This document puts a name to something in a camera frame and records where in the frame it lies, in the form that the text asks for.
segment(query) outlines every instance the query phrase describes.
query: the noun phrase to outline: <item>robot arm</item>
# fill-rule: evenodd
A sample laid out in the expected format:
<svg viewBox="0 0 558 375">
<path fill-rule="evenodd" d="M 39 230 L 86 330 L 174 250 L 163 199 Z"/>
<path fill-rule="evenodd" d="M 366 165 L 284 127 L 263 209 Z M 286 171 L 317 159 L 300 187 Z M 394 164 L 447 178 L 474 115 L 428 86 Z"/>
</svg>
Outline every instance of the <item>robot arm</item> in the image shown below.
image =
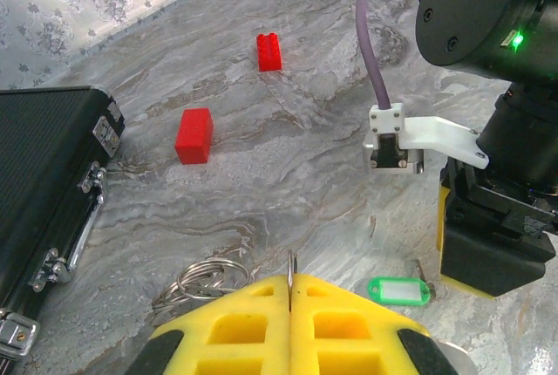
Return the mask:
<svg viewBox="0 0 558 375">
<path fill-rule="evenodd" d="M 481 134 L 436 118 L 394 125 L 402 112 L 373 107 L 364 159 L 373 173 L 420 173 L 423 149 L 448 156 L 441 274 L 496 297 L 543 277 L 555 256 L 558 0 L 420 0 L 416 35 L 429 63 L 512 84 Z"/>
</svg>

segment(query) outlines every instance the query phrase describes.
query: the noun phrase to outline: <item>key tag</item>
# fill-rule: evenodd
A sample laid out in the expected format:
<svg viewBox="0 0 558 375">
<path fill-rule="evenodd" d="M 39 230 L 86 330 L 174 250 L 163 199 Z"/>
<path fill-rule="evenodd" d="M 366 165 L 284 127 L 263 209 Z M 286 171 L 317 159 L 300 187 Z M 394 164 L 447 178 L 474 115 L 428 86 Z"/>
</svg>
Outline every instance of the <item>key tag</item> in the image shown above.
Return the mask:
<svg viewBox="0 0 558 375">
<path fill-rule="evenodd" d="M 368 294 L 382 305 L 424 306 L 430 301 L 430 288 L 412 277 L 375 277 L 368 283 Z"/>
</svg>

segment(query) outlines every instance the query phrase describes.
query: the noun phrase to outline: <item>black rubber edge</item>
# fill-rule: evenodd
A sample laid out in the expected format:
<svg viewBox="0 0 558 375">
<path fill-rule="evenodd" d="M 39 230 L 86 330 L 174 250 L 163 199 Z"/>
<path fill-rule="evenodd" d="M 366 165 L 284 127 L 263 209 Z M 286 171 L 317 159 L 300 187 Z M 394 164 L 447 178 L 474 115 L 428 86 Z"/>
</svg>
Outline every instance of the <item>black rubber edge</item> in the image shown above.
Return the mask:
<svg viewBox="0 0 558 375">
<path fill-rule="evenodd" d="M 124 375 L 163 375 L 183 337 L 182 331 L 172 330 L 152 338 Z"/>
<path fill-rule="evenodd" d="M 399 330 L 398 336 L 419 375 L 459 375 L 428 336 L 411 329 Z"/>
</svg>

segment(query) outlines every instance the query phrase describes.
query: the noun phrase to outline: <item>black cylindrical motor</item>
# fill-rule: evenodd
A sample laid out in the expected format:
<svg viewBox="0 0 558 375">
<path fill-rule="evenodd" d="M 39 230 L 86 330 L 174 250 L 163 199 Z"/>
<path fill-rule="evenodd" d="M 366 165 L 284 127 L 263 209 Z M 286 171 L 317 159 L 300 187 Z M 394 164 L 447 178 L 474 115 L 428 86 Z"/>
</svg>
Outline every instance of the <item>black cylindrical motor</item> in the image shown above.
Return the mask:
<svg viewBox="0 0 558 375">
<path fill-rule="evenodd" d="M 558 91 L 511 85 L 477 139 L 489 171 L 541 194 L 558 194 Z"/>
<path fill-rule="evenodd" d="M 420 0 L 416 36 L 433 65 L 558 87 L 558 0 Z"/>
</svg>

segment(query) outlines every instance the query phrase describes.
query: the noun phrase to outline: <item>green led light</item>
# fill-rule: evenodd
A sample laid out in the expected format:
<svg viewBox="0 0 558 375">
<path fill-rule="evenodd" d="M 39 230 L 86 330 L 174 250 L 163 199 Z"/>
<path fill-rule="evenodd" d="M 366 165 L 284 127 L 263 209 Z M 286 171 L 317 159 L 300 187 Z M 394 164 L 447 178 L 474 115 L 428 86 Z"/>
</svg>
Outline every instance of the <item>green led light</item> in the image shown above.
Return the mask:
<svg viewBox="0 0 558 375">
<path fill-rule="evenodd" d="M 518 33 L 517 35 L 515 35 L 515 38 L 512 41 L 512 46 L 517 50 L 517 48 L 523 43 L 524 39 L 525 37 Z"/>
</svg>

